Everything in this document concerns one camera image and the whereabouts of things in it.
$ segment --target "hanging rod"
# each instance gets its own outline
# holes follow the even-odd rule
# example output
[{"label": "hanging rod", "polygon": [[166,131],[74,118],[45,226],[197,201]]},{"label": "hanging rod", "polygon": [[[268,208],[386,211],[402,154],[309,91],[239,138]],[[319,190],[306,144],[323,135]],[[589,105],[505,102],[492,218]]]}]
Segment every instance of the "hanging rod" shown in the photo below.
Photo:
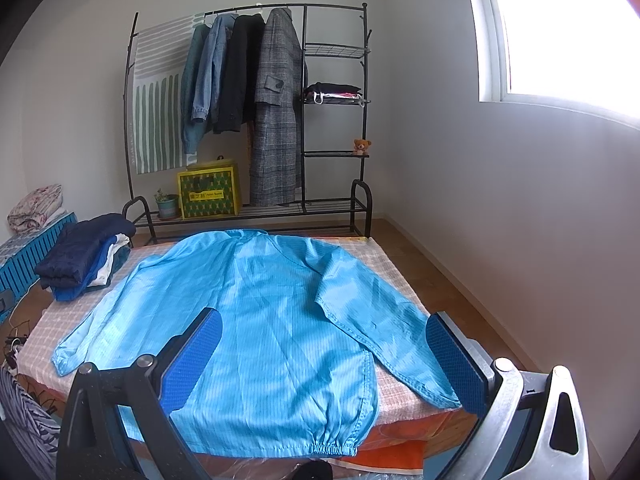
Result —
[{"label": "hanging rod", "polygon": [[367,4],[362,4],[362,7],[350,7],[344,5],[333,4],[268,4],[268,5],[250,5],[244,7],[231,7],[229,9],[212,10],[205,12],[205,16],[212,14],[221,14],[223,12],[235,12],[236,10],[249,10],[249,9],[271,9],[273,7],[324,7],[329,9],[351,9],[351,10],[364,10]]}]

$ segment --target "folded blue clothing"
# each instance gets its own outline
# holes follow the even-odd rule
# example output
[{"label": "folded blue clothing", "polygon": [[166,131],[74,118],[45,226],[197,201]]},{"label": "folded blue clothing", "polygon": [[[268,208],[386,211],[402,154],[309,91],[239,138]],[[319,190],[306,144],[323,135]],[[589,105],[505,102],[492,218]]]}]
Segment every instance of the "folded blue clothing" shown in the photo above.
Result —
[{"label": "folded blue clothing", "polygon": [[118,234],[131,238],[135,233],[135,225],[119,213],[108,213],[77,224],[66,224],[56,244],[35,267],[34,272],[40,276],[42,288],[79,286],[109,238]]},{"label": "folded blue clothing", "polygon": [[127,262],[130,254],[131,254],[131,248],[129,246],[124,246],[119,248],[116,251],[116,253],[113,255],[113,265],[111,266],[111,272],[109,274],[109,277],[107,278],[107,283],[105,285],[88,286],[86,288],[86,292],[91,292],[92,290],[100,290],[101,288],[107,288],[108,286],[110,286],[113,275],[116,272],[118,272],[122,268],[122,266]]},{"label": "folded blue clothing", "polygon": [[[222,339],[170,415],[194,452],[354,455],[378,415],[374,358],[433,406],[460,406],[413,303],[336,245],[258,231],[202,233],[146,258],[51,361],[61,376],[83,362],[129,367],[205,307],[220,312]],[[120,413],[142,440],[131,410]]]},{"label": "folded blue clothing", "polygon": [[98,271],[103,268],[104,264],[107,262],[109,248],[117,241],[118,237],[112,236],[102,245],[94,264],[91,266],[91,269],[89,269],[89,272],[84,277],[84,280],[82,280],[80,285],[73,288],[58,288],[56,286],[52,286],[51,291],[53,292],[53,298],[56,301],[71,301],[80,296],[89,283],[96,279]]}]

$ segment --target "wooden floor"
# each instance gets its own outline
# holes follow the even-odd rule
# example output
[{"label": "wooden floor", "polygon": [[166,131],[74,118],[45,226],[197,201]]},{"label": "wooden floor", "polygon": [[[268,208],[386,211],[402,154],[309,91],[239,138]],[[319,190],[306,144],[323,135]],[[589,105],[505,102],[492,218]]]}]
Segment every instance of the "wooden floor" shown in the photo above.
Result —
[{"label": "wooden floor", "polygon": [[[300,231],[300,235],[322,236],[331,231],[318,232]],[[478,311],[458,292],[444,275],[397,229],[389,222],[381,219],[373,221],[371,234],[378,244],[385,250],[400,273],[406,278],[418,297],[429,312],[447,312],[451,319],[460,327],[466,336],[476,339],[493,358],[508,357],[522,369],[521,363],[506,343],[498,336],[495,330],[482,318]],[[148,236],[137,235],[135,245],[143,245]],[[29,293],[20,302],[20,305],[11,316],[11,325],[5,321],[0,326],[0,337],[4,338],[10,333],[15,334],[12,326],[18,326],[18,334],[29,333],[30,329],[40,320],[42,311],[52,301],[51,295],[41,290],[39,285],[31,288]],[[30,390],[39,388],[31,384]],[[64,406],[58,405],[58,414],[63,413]]]}]

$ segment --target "gray plaid coat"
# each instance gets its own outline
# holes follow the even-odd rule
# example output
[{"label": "gray plaid coat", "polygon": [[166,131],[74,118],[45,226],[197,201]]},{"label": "gray plaid coat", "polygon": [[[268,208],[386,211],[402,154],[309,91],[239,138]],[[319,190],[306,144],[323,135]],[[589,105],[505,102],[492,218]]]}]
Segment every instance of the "gray plaid coat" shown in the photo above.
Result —
[{"label": "gray plaid coat", "polygon": [[302,48],[289,9],[267,20],[255,89],[257,106],[251,160],[252,205],[296,199],[301,184]]}]

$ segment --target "checkered tablecloth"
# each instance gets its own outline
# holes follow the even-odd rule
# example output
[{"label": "checkered tablecloth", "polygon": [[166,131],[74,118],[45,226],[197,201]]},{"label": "checkered tablecloth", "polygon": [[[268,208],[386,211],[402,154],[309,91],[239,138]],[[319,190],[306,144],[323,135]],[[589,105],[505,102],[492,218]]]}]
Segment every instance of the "checkered tablecloth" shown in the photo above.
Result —
[{"label": "checkered tablecloth", "polygon": [[[426,312],[415,292],[375,241],[365,238],[331,238],[325,241],[342,246],[415,303],[421,311]],[[100,300],[141,260],[151,254],[164,254],[172,245],[163,244],[135,249],[131,251],[127,263],[114,275],[110,287],[83,294],[68,303],[54,301],[44,311],[40,322],[18,354],[18,371],[32,377],[47,388],[61,393],[63,397],[68,396],[75,373],[59,377],[53,367],[51,355],[58,342],[75,329]],[[376,425],[390,424],[398,420],[414,420],[440,411],[396,380],[379,363],[376,363],[376,376],[380,399],[380,414]]]}]

